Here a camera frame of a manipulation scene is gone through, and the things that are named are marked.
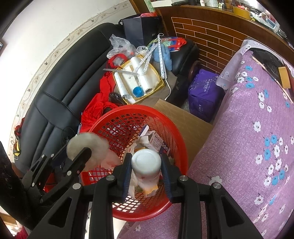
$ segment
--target brown wooden headboard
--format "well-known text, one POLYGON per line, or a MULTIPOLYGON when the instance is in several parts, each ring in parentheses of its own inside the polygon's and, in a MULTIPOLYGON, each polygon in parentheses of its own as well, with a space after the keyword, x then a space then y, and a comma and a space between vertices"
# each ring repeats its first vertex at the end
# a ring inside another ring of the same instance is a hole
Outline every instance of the brown wooden headboard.
POLYGON ((268 29, 218 8, 174 6, 156 8, 169 36, 193 40, 203 68, 221 73, 248 36, 277 52, 294 66, 294 50, 268 29))

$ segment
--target brick pattern panel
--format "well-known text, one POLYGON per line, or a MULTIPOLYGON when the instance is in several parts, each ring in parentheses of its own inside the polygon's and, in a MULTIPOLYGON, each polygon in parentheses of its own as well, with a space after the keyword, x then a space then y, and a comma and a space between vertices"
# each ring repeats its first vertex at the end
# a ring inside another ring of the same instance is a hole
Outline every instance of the brick pattern panel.
POLYGON ((178 37, 191 39, 199 47, 202 68, 220 74, 240 49, 247 35, 233 29, 187 18, 172 17, 178 37))

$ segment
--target basket rim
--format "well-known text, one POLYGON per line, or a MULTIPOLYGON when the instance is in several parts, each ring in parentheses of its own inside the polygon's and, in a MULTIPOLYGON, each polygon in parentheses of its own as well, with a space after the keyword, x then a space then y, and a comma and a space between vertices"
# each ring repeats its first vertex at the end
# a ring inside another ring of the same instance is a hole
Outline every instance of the basket rim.
MULTIPOLYGON (((138 110, 148 111, 148 112, 156 115, 160 119, 162 119, 164 121, 164 123, 168 125, 170 130, 173 132, 173 135, 178 139, 178 141, 180 141, 178 144, 178 148, 181 149, 181 151, 182 151, 181 153, 183 154, 183 157, 186 158, 186 162, 181 165, 181 173, 185 175, 188 171, 188 154, 187 154, 187 149, 186 149, 184 139, 183 139, 181 133, 179 132, 178 128, 176 127, 176 125, 165 114, 163 114, 162 112, 160 112, 152 107, 145 106, 145 105, 139 105, 139 104, 130 104, 130 105, 123 105, 123 106, 117 107, 117 108, 112 109, 111 111, 107 112, 102 117, 100 117, 94 123, 94 125, 91 127, 89 132, 92 132, 97 127, 98 124, 104 122, 105 119, 108 118, 110 115, 112 115, 114 113, 118 113, 120 111, 125 111, 126 109, 129 109, 129 110, 138 109, 138 110)), ((159 214, 161 214, 165 210, 167 210, 172 205, 172 203, 168 200, 168 198, 166 198, 166 199, 167 199, 167 201, 166 201, 165 205, 163 205, 161 208, 158 208, 157 210, 155 210, 151 213, 148 213, 148 215, 146 215, 145 213, 142 213, 142 214, 126 213, 126 212, 122 212, 122 211, 119 211, 116 209, 112 210, 112 213, 115 218, 120 219, 120 220, 144 221, 147 219, 151 219, 155 216, 158 216, 159 214)))

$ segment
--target black paper bag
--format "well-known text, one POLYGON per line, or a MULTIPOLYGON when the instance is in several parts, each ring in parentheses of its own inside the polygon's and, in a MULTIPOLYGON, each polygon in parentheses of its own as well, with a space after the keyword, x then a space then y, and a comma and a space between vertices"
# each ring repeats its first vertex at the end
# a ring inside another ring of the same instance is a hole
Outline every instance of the black paper bag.
POLYGON ((126 39, 136 48, 147 46, 155 39, 161 26, 161 16, 140 17, 141 14, 121 19, 126 39))

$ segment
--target red plastic basket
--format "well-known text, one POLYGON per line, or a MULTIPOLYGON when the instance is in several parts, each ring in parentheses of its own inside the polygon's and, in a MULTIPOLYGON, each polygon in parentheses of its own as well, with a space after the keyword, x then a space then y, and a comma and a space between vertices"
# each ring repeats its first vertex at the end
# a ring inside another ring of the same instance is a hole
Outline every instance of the red plastic basket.
MULTIPOLYGON (((125 105, 111 110, 102 116, 90 132, 108 140, 110 149, 122 160, 125 149, 138 138, 144 125, 155 130, 171 148, 175 165, 182 174, 188 170, 188 157, 184 140, 174 123, 161 112, 143 105, 125 105)), ((96 183, 102 177, 111 174, 111 170, 97 167, 88 172, 82 172, 81 178, 84 185, 96 183)), ((156 195, 144 198, 143 193, 137 193, 136 199, 129 195, 125 203, 113 203, 113 216, 127 221, 142 221, 159 215, 171 205, 160 186, 156 195)))

